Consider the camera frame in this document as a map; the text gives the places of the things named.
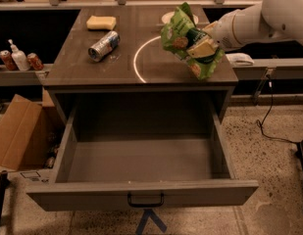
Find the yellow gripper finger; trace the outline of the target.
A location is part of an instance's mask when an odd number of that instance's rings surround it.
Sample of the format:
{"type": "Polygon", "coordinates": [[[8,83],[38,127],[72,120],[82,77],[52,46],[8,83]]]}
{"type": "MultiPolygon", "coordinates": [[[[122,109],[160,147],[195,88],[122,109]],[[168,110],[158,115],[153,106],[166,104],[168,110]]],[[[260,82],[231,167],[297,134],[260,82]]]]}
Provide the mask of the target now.
{"type": "Polygon", "coordinates": [[[214,21],[203,27],[202,30],[205,31],[206,33],[212,33],[217,25],[218,25],[218,21],[214,21]]]}
{"type": "Polygon", "coordinates": [[[219,45],[213,39],[201,40],[186,50],[192,58],[205,58],[216,53],[219,45]]]}

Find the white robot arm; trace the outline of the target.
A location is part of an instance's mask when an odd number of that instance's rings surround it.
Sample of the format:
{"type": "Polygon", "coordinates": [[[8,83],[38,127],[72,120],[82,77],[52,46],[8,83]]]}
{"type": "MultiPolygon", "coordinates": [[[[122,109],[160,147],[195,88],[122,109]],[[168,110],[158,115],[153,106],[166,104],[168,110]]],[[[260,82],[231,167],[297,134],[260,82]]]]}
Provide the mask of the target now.
{"type": "Polygon", "coordinates": [[[208,24],[202,39],[186,52],[191,58],[233,51],[251,43],[295,40],[303,46],[303,0],[263,0],[237,9],[208,24]]]}

